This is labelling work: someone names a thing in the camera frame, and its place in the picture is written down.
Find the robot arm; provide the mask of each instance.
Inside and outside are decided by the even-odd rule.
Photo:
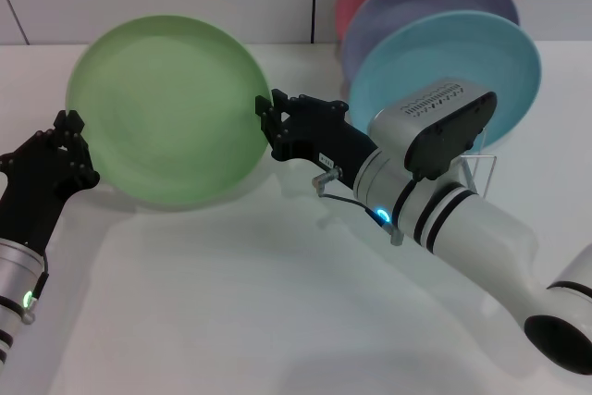
[[[0,156],[8,177],[0,199],[0,372],[20,326],[34,321],[48,278],[45,248],[66,201],[99,182],[83,127],[78,113],[61,111],[53,129]]]
[[[273,99],[258,97],[256,113],[275,159],[317,164],[321,183],[340,180],[375,221],[383,216],[393,243],[414,239],[504,305],[552,362],[592,375],[592,250],[545,288],[531,272],[534,232],[459,182],[458,156],[493,115],[495,94],[443,80],[379,113],[369,136],[345,122],[345,103],[278,90]]]

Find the green plate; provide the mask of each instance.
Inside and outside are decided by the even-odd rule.
[[[249,52],[199,20],[124,23],[82,55],[67,109],[86,127],[95,169],[155,204],[197,204],[251,172],[266,147],[254,113],[265,76]]]

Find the purple plate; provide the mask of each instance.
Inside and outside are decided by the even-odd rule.
[[[353,82],[370,52],[394,32],[416,20],[453,10],[483,11],[519,24],[513,0],[366,0],[343,40],[341,63],[347,80]]]

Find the label sticker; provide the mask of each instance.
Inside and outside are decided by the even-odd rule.
[[[335,163],[322,153],[318,154],[318,160],[321,161],[321,164],[329,168],[333,168],[335,166]]]

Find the blue plate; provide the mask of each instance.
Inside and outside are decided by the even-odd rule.
[[[341,63],[346,78],[352,81],[370,52],[393,32],[427,16],[456,10],[483,11],[519,23],[512,0],[366,0],[343,40]]]
[[[487,125],[490,145],[535,101],[540,57],[522,29],[493,14],[454,11],[418,20],[390,35],[364,61],[350,89],[351,123],[367,132],[382,109],[445,77],[469,80],[498,95]],[[480,144],[481,136],[475,147]]]

